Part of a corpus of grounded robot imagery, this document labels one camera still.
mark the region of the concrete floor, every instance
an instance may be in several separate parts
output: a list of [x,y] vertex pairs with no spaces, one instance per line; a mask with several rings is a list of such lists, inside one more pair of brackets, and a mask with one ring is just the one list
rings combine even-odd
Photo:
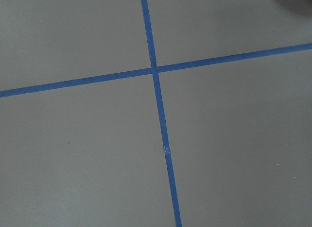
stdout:
[[[148,3],[158,66],[312,42],[312,0]],[[0,44],[0,94],[151,68],[141,0],[0,0]],[[312,226],[311,67],[303,50],[159,74],[184,227]],[[0,114],[0,226],[175,226],[152,75]]]

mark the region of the blue painter's tape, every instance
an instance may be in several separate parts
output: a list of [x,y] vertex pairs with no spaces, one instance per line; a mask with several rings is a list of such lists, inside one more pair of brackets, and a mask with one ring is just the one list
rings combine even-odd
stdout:
[[30,86],[30,87],[10,89],[10,90],[0,91],[0,98],[13,96],[13,95],[19,95],[19,94],[40,92],[40,91],[45,91],[45,90],[50,90],[50,89],[71,87],[71,86],[82,85],[82,84],[106,82],[106,81],[111,81],[111,80],[116,80],[116,79],[148,75],[151,73],[152,73],[151,68],[145,68],[145,69],[107,74],[107,75],[96,76],[96,77],[87,77],[87,78],[75,79],[75,80],[70,80],[70,81],[55,82],[55,83],[41,84],[41,85],[35,85],[35,86]]
[[150,20],[150,13],[148,9],[147,0],[141,0],[141,3],[142,3],[148,50],[149,50],[149,55],[150,55],[151,67],[152,67],[152,75],[153,75],[153,81],[154,81],[156,103],[157,103],[157,108],[158,108],[161,137],[162,137],[162,143],[163,143],[163,147],[165,151],[165,159],[166,159],[167,172],[168,172],[168,178],[169,178],[170,192],[171,192],[172,204],[173,204],[174,215],[175,215],[175,225],[177,227],[181,227],[182,223],[181,223],[179,202],[177,198],[176,181],[175,181],[174,168],[173,168],[172,159],[171,159],[167,124],[166,124],[165,110],[164,110],[162,95],[161,95],[159,75],[157,71],[156,54],[155,54],[152,26],[151,26],[151,20]]
[[281,48],[276,48],[276,49],[261,50],[261,51],[255,51],[255,52],[249,52],[249,53],[243,53],[243,54],[237,54],[237,55],[229,55],[229,56],[223,56],[223,57],[211,58],[211,59],[205,59],[205,60],[176,63],[176,64],[171,64],[171,65],[160,66],[160,67],[157,67],[157,69],[158,69],[158,72],[168,72],[168,71],[180,70],[180,69],[191,68],[191,67],[200,67],[200,66],[212,65],[212,64],[223,63],[223,62],[233,62],[233,61],[238,61],[238,60],[253,59],[253,58],[258,58],[258,57],[285,54],[285,53],[291,53],[291,52],[303,51],[303,50],[311,50],[311,49],[312,49],[312,43],[309,43],[309,44],[287,46],[287,47],[281,47]]
[[[153,39],[152,32],[149,30],[147,32],[148,32],[147,34],[150,34],[149,37]],[[155,67],[156,55],[155,55],[154,43],[148,43],[148,45],[149,45],[149,52],[150,54],[152,54],[150,55],[152,57],[151,64],[152,64],[152,67]],[[223,56],[223,57],[217,57],[217,58],[211,58],[211,59],[205,59],[205,60],[197,60],[197,61],[191,61],[191,62],[182,62],[182,63],[170,64],[170,65],[165,65],[165,66],[159,66],[156,68],[156,72],[159,73],[159,72],[175,71],[175,70],[180,70],[180,69],[185,69],[185,68],[207,66],[207,65],[223,63],[223,62],[234,62],[238,60],[253,59],[253,58],[258,58],[258,57],[278,55],[278,54],[311,50],[311,49],[312,49],[312,43],[295,45],[295,46],[287,46],[287,47],[275,48],[275,49],[270,49],[270,50],[261,50],[261,51],[255,51],[255,52],[250,52],[250,53],[243,53],[243,54],[229,55],[229,56]],[[105,81],[123,79],[123,78],[128,78],[128,77],[148,75],[148,74],[152,74],[153,70],[155,70],[155,68],[153,69],[145,68],[145,69],[120,72],[120,73],[114,73],[114,74],[108,74],[108,75],[102,75],[102,76],[87,77],[87,78],[81,78],[81,79],[75,79],[75,80],[69,80],[69,81],[63,81],[63,82],[41,84],[41,85],[35,85],[35,86],[30,86],[30,87],[4,90],[4,91],[0,91],[0,98],[20,95],[20,94],[34,93],[34,92],[39,92],[39,91],[51,90],[51,89],[66,88],[66,87],[82,85],[82,84],[105,82]]]

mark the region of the dark corner object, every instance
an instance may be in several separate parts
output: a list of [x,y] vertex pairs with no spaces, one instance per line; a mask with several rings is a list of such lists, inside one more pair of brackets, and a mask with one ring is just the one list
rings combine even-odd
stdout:
[[275,0],[282,8],[304,17],[312,17],[312,0]]

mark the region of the gray floor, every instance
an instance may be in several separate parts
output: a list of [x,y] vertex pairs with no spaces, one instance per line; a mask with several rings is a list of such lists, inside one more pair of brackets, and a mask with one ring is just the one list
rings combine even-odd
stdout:
[[[312,42],[311,0],[148,0],[157,64]],[[160,73],[184,227],[312,226],[312,51]],[[140,0],[0,0],[0,91],[150,67]],[[175,226],[151,75],[0,98],[0,226]]]

